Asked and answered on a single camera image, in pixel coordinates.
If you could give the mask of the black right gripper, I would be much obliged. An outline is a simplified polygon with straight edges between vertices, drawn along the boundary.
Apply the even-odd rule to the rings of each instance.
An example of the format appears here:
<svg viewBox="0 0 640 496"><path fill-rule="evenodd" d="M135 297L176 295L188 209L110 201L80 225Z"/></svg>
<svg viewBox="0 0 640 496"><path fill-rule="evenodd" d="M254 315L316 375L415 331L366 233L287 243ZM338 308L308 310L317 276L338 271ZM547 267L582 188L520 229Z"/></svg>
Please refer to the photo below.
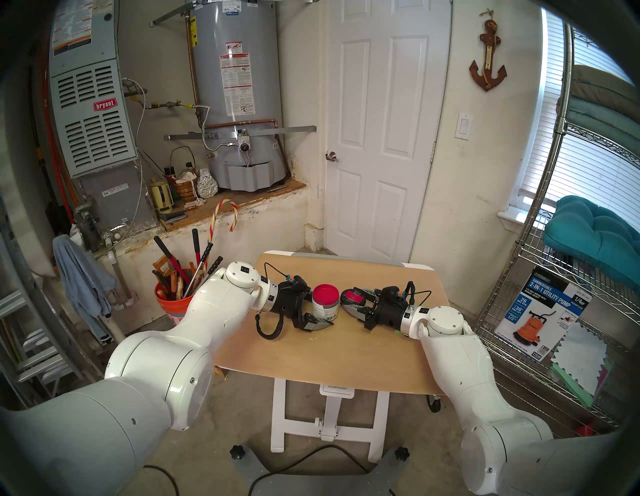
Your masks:
<svg viewBox="0 0 640 496"><path fill-rule="evenodd" d="M383 296L381 289L362 289L366 300L377 300L373 306L344 306L344 310L364 323L367 330L384 325L400 330L402 320L407 313L408 302L405 296Z"/></svg>

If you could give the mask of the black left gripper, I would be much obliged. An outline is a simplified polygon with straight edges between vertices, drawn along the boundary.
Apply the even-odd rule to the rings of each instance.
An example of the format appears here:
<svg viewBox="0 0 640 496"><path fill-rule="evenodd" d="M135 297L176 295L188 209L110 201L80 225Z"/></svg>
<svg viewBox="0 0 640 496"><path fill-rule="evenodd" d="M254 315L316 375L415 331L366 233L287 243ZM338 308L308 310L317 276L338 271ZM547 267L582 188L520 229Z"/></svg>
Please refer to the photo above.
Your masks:
<svg viewBox="0 0 640 496"><path fill-rule="evenodd" d="M277 285L278 292L275 297L275 313L279 315L275 330L282 330L284 319L289 318L295 328L313 332L333 326L334 323L310 313L302 313L302 305L311 297L312 290L309 286Z"/></svg>

